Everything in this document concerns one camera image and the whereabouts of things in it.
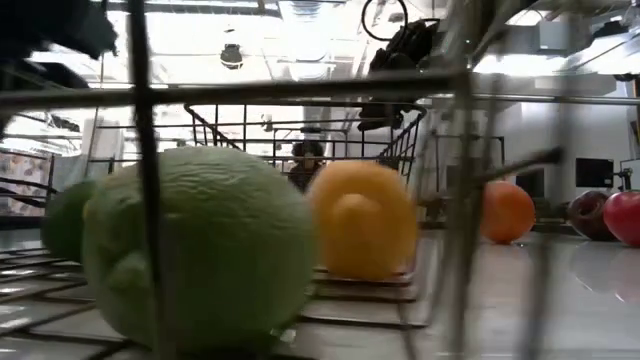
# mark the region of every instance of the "red apple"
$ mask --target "red apple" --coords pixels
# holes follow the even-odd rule
[[[640,192],[613,194],[604,204],[604,222],[618,240],[640,246]]]

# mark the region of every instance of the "wire shelf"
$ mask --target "wire shelf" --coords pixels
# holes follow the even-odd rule
[[[474,253],[477,248],[477,232],[481,215],[481,199],[484,184],[487,181],[497,179],[515,171],[525,169],[533,165],[556,165],[554,179],[560,179],[563,149],[568,147],[570,137],[566,136],[571,131],[572,115],[570,107],[561,106],[557,122],[557,128],[553,136],[557,146],[530,154],[529,156],[505,164],[504,139],[494,136],[495,117],[497,103],[500,102],[538,102],[538,103],[562,103],[562,104],[616,104],[616,105],[640,105],[638,99],[621,98],[588,98],[571,96],[571,82],[563,81],[563,94],[561,96],[518,96],[501,95],[500,79],[496,78],[488,94],[475,94],[472,87],[471,72],[467,59],[474,60],[478,53],[469,53],[466,50],[468,38],[474,38],[477,34],[487,33],[486,37],[496,38],[496,24],[504,24],[504,14],[498,10],[499,6],[491,2],[494,17],[488,25],[482,25],[486,18],[478,19],[479,14],[486,14],[487,10],[482,4],[488,2],[468,2],[456,0],[451,2],[449,16],[451,27],[448,34],[456,36],[447,44],[443,54],[446,68],[434,70],[427,68],[419,74],[409,72],[394,72],[382,74],[368,79],[330,80],[330,81],[305,81],[305,82],[268,82],[249,83],[242,85],[201,87],[201,88],[177,88],[156,89],[150,86],[149,79],[149,44],[145,19],[145,3],[143,1],[127,1],[129,12],[129,34],[131,61],[130,70],[134,87],[128,90],[47,90],[24,93],[0,94],[0,111],[3,114],[12,114],[25,110],[48,110],[52,108],[77,108],[77,107],[111,107],[130,106],[135,107],[135,129],[140,143],[140,178],[142,180],[143,198],[145,202],[145,228],[146,247],[150,259],[155,298],[154,315],[157,327],[155,329],[155,343],[153,354],[157,359],[173,360],[176,358],[176,349],[172,341],[172,318],[175,316],[171,308],[170,299],[175,293],[175,284],[167,279],[167,264],[172,262],[172,254],[168,253],[167,239],[162,235],[163,209],[160,203],[160,179],[158,176],[158,160],[156,136],[153,123],[153,107],[162,104],[184,105],[185,111],[191,116],[192,123],[187,124],[193,130],[193,142],[196,146],[226,146],[237,150],[246,150],[250,139],[246,137],[246,127],[252,124],[247,121],[246,111],[242,123],[244,136],[241,139],[232,139],[226,136],[222,129],[226,124],[221,123],[218,116],[206,119],[205,116],[194,109],[197,105],[278,105],[278,106],[326,106],[326,107],[359,107],[362,103],[357,101],[317,101],[300,100],[303,98],[320,96],[417,96],[431,100],[446,100],[447,110],[459,111],[459,116],[454,116],[451,122],[462,124],[461,130],[453,132],[459,144],[457,148],[458,166],[454,169],[455,181],[451,187],[447,187],[449,201],[447,202],[446,219],[448,221],[445,235],[425,231],[416,248],[416,258],[409,266],[399,271],[394,279],[386,282],[361,282],[347,279],[338,279],[329,276],[319,267],[315,271],[314,287],[309,295],[314,301],[308,309],[300,315],[298,322],[321,323],[330,325],[342,325],[352,327],[368,327],[397,330],[401,333],[405,345],[406,356],[410,360],[418,359],[419,350],[414,339],[415,331],[424,329],[433,324],[436,316],[446,316],[446,329],[444,344],[447,354],[454,360],[465,358],[466,338],[468,329],[465,322],[465,312],[468,308],[470,295],[468,285],[472,282],[472,267],[474,265]],[[474,43],[483,47],[483,42],[476,39]],[[488,120],[482,134],[472,132],[471,110],[475,102],[488,103]],[[365,159],[384,163],[397,169],[407,179],[407,186],[420,202],[425,191],[433,191],[432,177],[425,173],[425,162],[433,158],[440,159],[438,154],[438,139],[442,134],[436,130],[442,123],[437,122],[429,114],[442,109],[433,109],[433,106],[407,104],[410,110],[417,112],[412,121],[405,121],[404,127],[389,131],[389,140],[383,144],[372,143],[366,140],[365,134],[361,134],[361,152],[359,154],[348,153],[347,145],[351,144],[348,137],[341,141],[345,145],[344,154],[335,153],[335,144],[338,141],[323,140],[327,144],[333,144],[332,156],[324,157],[326,161],[343,159]],[[326,122],[336,119],[324,119]],[[198,136],[199,129],[203,131],[203,137]],[[497,166],[492,166],[492,148],[496,140],[501,144],[501,156]],[[267,139],[273,142],[273,153],[262,158],[277,166],[278,162],[292,160],[291,156],[277,156],[276,146],[281,139]],[[474,165],[471,157],[472,144],[481,145],[482,156],[479,165]],[[365,154],[366,145],[382,145],[379,153]],[[109,162],[114,164],[121,160],[91,159],[92,162]],[[440,167],[436,166],[436,175],[433,179],[440,180]],[[440,191],[438,183],[435,191]],[[561,189],[558,188],[552,198],[562,198]],[[528,314],[524,325],[522,344],[519,353],[524,360],[536,360],[540,356],[542,337],[545,330],[547,317],[547,302],[549,296],[549,282],[551,277],[550,259],[552,258],[551,236],[541,237],[529,245],[534,258],[534,270],[529,279],[531,299],[528,304]],[[13,274],[0,278],[2,284],[12,284],[24,280],[43,280],[50,285],[44,288],[16,291],[4,297],[0,297],[0,304],[9,304],[18,301],[37,301],[46,303],[65,304],[66,310],[55,315],[47,315],[41,319],[30,319],[15,326],[0,330],[4,337],[18,337],[37,341],[59,341],[73,344],[89,344],[94,346],[95,352],[84,357],[90,359],[108,358],[120,351],[133,348],[134,345],[125,339],[99,339],[79,336],[52,335],[42,331],[43,327],[56,321],[78,316],[94,309],[90,296],[61,295],[61,292],[75,292],[85,285],[76,265],[65,263],[63,259],[49,258],[42,249],[10,250],[0,253],[0,276],[5,272],[15,272],[24,269],[36,269],[29,273]],[[443,299],[448,302],[443,306]],[[394,309],[393,319],[367,319],[356,316],[356,308],[353,314],[329,316],[314,312],[314,303],[334,301],[341,303],[358,303],[359,307],[366,308],[366,304],[375,303],[390,306]],[[309,358],[308,355],[282,355],[294,358]]]

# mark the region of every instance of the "metal wire basket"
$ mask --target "metal wire basket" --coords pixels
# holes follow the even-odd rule
[[[156,299],[155,315],[157,319],[156,348],[154,354],[158,359],[174,359],[175,349],[172,348],[171,330],[167,322],[170,321],[172,309],[168,306],[166,299],[171,296],[172,284],[165,281],[166,269],[163,263],[171,261],[171,254],[166,253],[164,239],[160,236],[160,228],[163,222],[163,212],[159,201],[160,180],[158,178],[157,144],[154,134],[153,112],[155,105],[159,104],[186,104],[185,111],[193,119],[194,143],[196,146],[227,146],[239,150],[246,150],[250,142],[246,138],[246,127],[259,125],[249,123],[244,118],[243,127],[245,136],[238,139],[226,137],[220,129],[226,124],[221,123],[217,116],[207,119],[201,115],[197,106],[199,105],[279,105],[279,106],[328,106],[328,107],[356,107],[357,102],[339,101],[315,101],[299,100],[308,99],[314,96],[336,96],[336,95],[367,95],[378,96],[392,93],[393,95],[417,95],[430,98],[434,101],[428,105],[410,104],[419,115],[405,124],[398,131],[390,131],[389,141],[383,144],[372,143],[366,140],[365,134],[359,140],[350,140],[347,136],[341,140],[323,140],[331,144],[334,151],[331,157],[325,157],[326,161],[335,161],[349,158],[369,159],[385,163],[397,168],[406,177],[407,186],[411,187],[414,195],[418,198],[427,213],[435,215],[425,217],[425,226],[429,223],[438,223],[442,213],[446,211],[447,221],[451,222],[446,226],[447,232],[444,237],[427,233],[428,235],[419,242],[416,258],[413,263],[395,279],[386,282],[370,283],[358,282],[345,279],[336,279],[328,276],[322,268],[316,269],[316,287],[313,297],[316,301],[343,301],[358,303],[382,303],[392,306],[397,311],[395,320],[371,320],[358,318],[347,314],[345,316],[323,316],[313,312],[301,314],[300,322],[320,322],[324,324],[335,324],[345,326],[363,326],[372,328],[385,328],[401,331],[405,340],[407,357],[410,359],[419,358],[418,349],[414,336],[416,329],[423,329],[433,324],[435,316],[447,314],[445,321],[447,328],[446,352],[456,359],[465,356],[465,339],[467,327],[465,322],[465,311],[469,302],[467,287],[472,281],[472,266],[474,252],[477,246],[477,230],[481,213],[481,194],[483,186],[487,181],[503,177],[507,174],[519,171],[526,167],[537,164],[560,165],[562,149],[567,147],[566,134],[570,132],[572,117],[570,109],[562,106],[556,132],[553,134],[557,147],[531,154],[521,161],[505,164],[504,160],[504,139],[494,136],[495,117],[499,102],[503,101],[532,101],[532,102],[566,102],[580,103],[583,99],[569,96],[551,97],[508,97],[498,95],[501,91],[499,78],[493,82],[491,93],[485,95],[474,94],[470,71],[467,60],[468,52],[465,50],[467,37],[465,34],[477,33],[477,11],[470,5],[465,5],[465,1],[453,1],[450,13],[450,33],[457,34],[449,43],[446,50],[445,59],[450,64],[446,68],[438,71],[425,70],[419,75],[393,73],[388,76],[380,76],[375,79],[354,79],[344,81],[320,81],[320,82],[300,82],[300,83],[252,83],[244,85],[212,87],[212,88],[180,88],[180,89],[153,89],[149,84],[149,52],[147,44],[146,20],[144,14],[143,1],[128,1],[129,18],[129,39],[131,71],[134,87],[131,90],[112,91],[44,91],[37,93],[3,93],[0,95],[0,111],[11,114],[16,111],[26,109],[50,109],[50,108],[75,108],[93,106],[135,106],[135,127],[139,134],[141,145],[141,172],[140,177],[143,184],[143,193],[146,210],[147,247],[151,259],[152,275],[154,282],[154,292]],[[501,16],[493,18],[495,24],[504,24],[505,20]],[[564,81],[565,95],[570,94],[570,82]],[[482,134],[472,132],[471,110],[474,104],[483,102],[487,104],[488,121]],[[452,123],[461,124],[459,127],[451,127],[449,132],[443,134],[436,130],[441,124],[429,116],[432,109],[444,111],[453,110]],[[344,119],[325,119],[323,121],[340,121]],[[272,122],[272,126],[295,125],[291,122],[278,124]],[[196,128],[203,129],[203,137],[196,136]],[[438,164],[442,158],[441,144],[443,138],[455,138],[457,148],[458,166],[451,170],[452,187],[447,194],[446,209],[436,207],[434,210],[428,201],[423,201],[423,196],[429,192],[439,192],[443,186],[440,173],[441,166]],[[290,157],[276,156],[278,141],[275,136],[271,140],[273,143],[273,154],[264,156],[265,161],[272,162],[274,166],[281,166]],[[494,143],[498,141],[501,155],[498,156],[498,163],[491,164],[492,152],[495,151]],[[357,154],[348,153],[345,146],[345,153],[336,154],[336,143],[361,145],[361,152]],[[480,144],[482,156],[479,165],[474,165],[471,157],[472,143]],[[365,156],[365,146],[383,145],[384,149],[374,156]],[[425,163],[435,161],[435,172],[429,173],[425,170],[428,166]],[[559,177],[560,172],[555,171],[554,176]],[[560,194],[551,194],[551,197],[561,198]],[[529,314],[527,316],[523,341],[521,346],[521,356],[523,359],[536,359],[540,353],[544,321],[546,318],[547,288],[549,283],[549,262],[552,256],[552,248],[548,246],[550,239],[542,238],[531,244],[531,249],[535,254],[535,269],[530,279],[531,303],[528,305]],[[87,298],[64,299],[54,293],[69,290],[84,285],[84,280],[77,275],[78,268],[64,263],[63,259],[46,258],[42,249],[11,250],[0,254],[5,256],[0,265],[0,272],[6,272],[6,278],[0,278],[0,282],[11,282],[15,280],[30,279],[35,277],[56,278],[62,283],[54,288],[38,290],[35,292],[22,293],[15,296],[0,298],[0,304],[20,300],[27,297],[37,296],[49,302],[66,302],[77,305],[72,309],[58,314],[54,317],[46,317],[38,321],[32,321],[12,327],[10,330],[3,330],[2,335],[29,336],[40,339],[46,336],[51,338],[37,328],[49,322],[59,320],[64,317],[77,315],[93,308],[93,301]],[[36,272],[20,273],[20,269],[26,267],[45,267]],[[114,353],[131,346],[127,340],[104,341],[100,339],[79,338],[77,336],[57,337],[57,341],[84,342],[99,344],[103,348],[97,354],[88,355],[92,359],[107,358]]]

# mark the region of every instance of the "poster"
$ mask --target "poster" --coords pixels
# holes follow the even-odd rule
[[[48,159],[32,157],[29,155],[0,153],[0,176],[47,184],[49,179]],[[16,185],[3,182],[0,187],[13,191],[20,195],[33,196],[35,200],[44,201],[46,190],[27,185]],[[7,195],[0,194],[0,215],[13,216],[43,216],[44,209],[27,205]]]

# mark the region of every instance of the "wire cage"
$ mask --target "wire cage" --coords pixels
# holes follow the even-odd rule
[[[491,3],[492,8],[482,8],[480,3]],[[201,88],[156,89],[149,81],[149,50],[145,20],[145,4],[143,1],[127,1],[129,12],[129,40],[130,59],[133,88],[127,90],[87,90],[65,91],[49,90],[24,93],[0,93],[0,114],[3,125],[6,126],[11,114],[23,110],[38,110],[51,108],[76,107],[135,107],[135,129],[140,142],[140,178],[143,198],[145,202],[146,246],[148,249],[153,291],[155,295],[154,313],[156,317],[156,333],[153,349],[158,359],[170,360],[176,358],[175,348],[171,341],[170,306],[173,284],[167,280],[168,274],[165,262],[171,262],[171,254],[167,253],[167,239],[161,236],[163,224],[163,209],[160,203],[160,180],[158,176],[158,145],[154,132],[153,107],[161,104],[184,105],[184,110],[191,116],[192,123],[187,125],[193,129],[193,143],[195,146],[223,146],[235,148],[239,151],[247,150],[252,141],[246,136],[247,126],[264,125],[251,123],[246,117],[246,107],[250,105],[278,105],[278,106],[325,106],[325,107],[358,107],[358,101],[318,101],[309,100],[321,96],[417,96],[431,99],[429,103],[416,105],[408,103],[409,111],[415,111],[416,117],[412,121],[405,121],[400,129],[389,130],[388,141],[379,142],[367,140],[362,133],[357,140],[349,138],[343,133],[339,140],[323,138],[322,143],[330,148],[330,156],[324,156],[324,161],[339,161],[345,159],[364,159],[397,169],[406,178],[407,187],[411,189],[418,203],[425,208],[425,216],[421,225],[425,234],[418,242],[416,258],[403,271],[389,281],[363,282],[334,278],[325,269],[315,269],[315,286],[310,290],[313,302],[310,310],[306,309],[299,318],[299,323],[322,323],[342,326],[357,326],[366,328],[381,328],[399,331],[402,334],[406,357],[418,359],[419,354],[415,330],[424,329],[434,324],[437,316],[446,315],[444,329],[444,347],[446,354],[455,359],[463,359],[466,354],[466,339],[468,327],[465,311],[469,304],[468,286],[472,282],[472,268],[474,253],[478,244],[478,227],[481,216],[483,188],[486,182],[504,177],[516,171],[540,164],[555,166],[553,176],[559,180],[562,165],[563,149],[568,147],[567,134],[572,127],[572,113],[567,105],[560,107],[557,128],[553,134],[554,146],[551,149],[530,154],[523,159],[505,163],[504,138],[495,136],[495,118],[498,105],[501,102],[558,102],[585,103],[584,98],[572,97],[571,82],[563,80],[563,95],[559,97],[518,97],[505,96],[501,93],[500,77],[495,77],[489,94],[478,95],[473,92],[469,63],[483,51],[486,51],[486,39],[495,40],[499,35],[496,24],[504,24],[510,18],[510,12],[504,10],[500,2],[469,2],[452,1],[447,34],[451,36],[446,49],[439,54],[444,59],[446,67],[434,68],[424,65],[420,74],[406,72],[392,72],[367,79],[304,81],[283,83],[248,83]],[[573,4],[573,10],[578,10],[580,4]],[[495,16],[483,16],[495,12]],[[472,42],[476,48],[469,51],[468,44]],[[392,101],[397,105],[401,101]],[[482,103],[488,112],[487,125],[481,132],[474,132],[472,128],[472,110]],[[603,103],[616,103],[609,100]],[[637,100],[619,99],[620,105],[638,105]],[[234,104],[244,106],[245,117],[240,123],[244,129],[244,136],[240,139],[230,138],[221,131],[225,124],[218,116],[218,106]],[[213,117],[205,116],[198,111],[198,106],[215,106]],[[436,111],[453,111],[455,115],[450,123],[452,126],[446,132],[439,131],[441,122],[432,114]],[[318,123],[345,122],[345,119],[323,119]],[[272,121],[268,124],[272,131],[287,126],[299,125],[292,122]],[[269,155],[262,155],[263,160],[274,167],[284,169],[284,164],[292,160],[291,156],[279,156],[276,150],[282,139],[276,139],[276,131],[271,139],[260,139],[262,143],[272,144],[273,150]],[[441,145],[444,141],[455,138],[457,164],[451,167],[440,164],[443,155]],[[496,143],[498,155],[493,157]],[[337,151],[338,144],[343,145],[343,152]],[[360,151],[351,151],[360,146]],[[481,156],[474,159],[471,148],[479,146]],[[370,145],[381,147],[374,155],[365,154],[365,148]],[[113,170],[115,159],[88,159],[90,162],[109,164],[108,171]],[[444,185],[441,175],[446,173]],[[44,187],[45,200],[54,191],[49,184]],[[446,207],[442,207],[438,197],[436,205],[424,198],[424,194],[439,193],[446,190]],[[554,189],[551,197],[561,198],[562,189]],[[15,218],[5,220],[15,222]],[[446,228],[444,233],[433,233],[433,227]],[[553,248],[549,246],[553,235],[541,237],[529,245],[534,255],[534,269],[530,287],[530,303],[527,304],[527,317],[524,324],[522,343],[520,344],[521,358],[526,360],[538,359],[542,349],[542,338],[548,309],[548,288],[550,282],[550,259]],[[79,266],[66,262],[65,259],[54,259],[41,248],[12,249],[0,253],[0,283],[12,283],[27,279],[48,279],[55,281],[54,286],[39,288],[32,291],[20,292],[0,297],[0,305],[16,301],[35,301],[58,304],[64,311],[50,316],[44,314],[37,319],[18,321],[11,327],[0,329],[3,337],[17,337],[31,340],[50,340],[66,344],[87,345],[85,357],[90,359],[110,358],[121,351],[134,348],[131,341],[126,339],[104,339],[101,337],[81,337],[78,335],[53,335],[47,330],[47,324],[65,318],[71,318],[85,313],[95,307],[94,301],[85,289],[86,282],[81,275]],[[314,302],[333,301],[357,304],[351,313],[342,316],[327,316],[321,311],[314,311]],[[369,304],[383,304],[393,309],[393,316],[383,319],[371,319],[359,316],[366,313]],[[285,358],[313,358],[313,355],[297,353],[288,349],[276,356]]]

